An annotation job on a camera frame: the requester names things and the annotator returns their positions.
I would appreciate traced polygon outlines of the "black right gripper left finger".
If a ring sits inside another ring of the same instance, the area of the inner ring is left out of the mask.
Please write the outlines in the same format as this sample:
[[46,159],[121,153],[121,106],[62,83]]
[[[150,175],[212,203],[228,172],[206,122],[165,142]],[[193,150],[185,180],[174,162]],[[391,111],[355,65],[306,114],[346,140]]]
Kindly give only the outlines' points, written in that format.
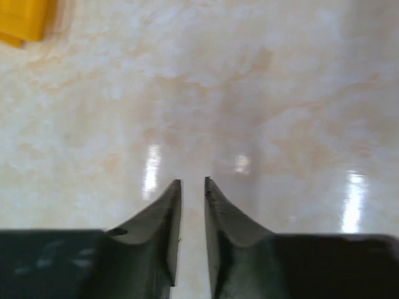
[[110,230],[1,231],[2,298],[168,298],[175,286],[181,181]]

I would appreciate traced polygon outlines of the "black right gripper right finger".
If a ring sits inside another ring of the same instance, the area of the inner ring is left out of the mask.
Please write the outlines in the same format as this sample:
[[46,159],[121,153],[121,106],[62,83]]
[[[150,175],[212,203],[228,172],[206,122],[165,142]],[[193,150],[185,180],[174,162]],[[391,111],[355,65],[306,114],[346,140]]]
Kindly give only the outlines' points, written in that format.
[[279,234],[204,180],[213,298],[397,298],[398,240],[383,234]]

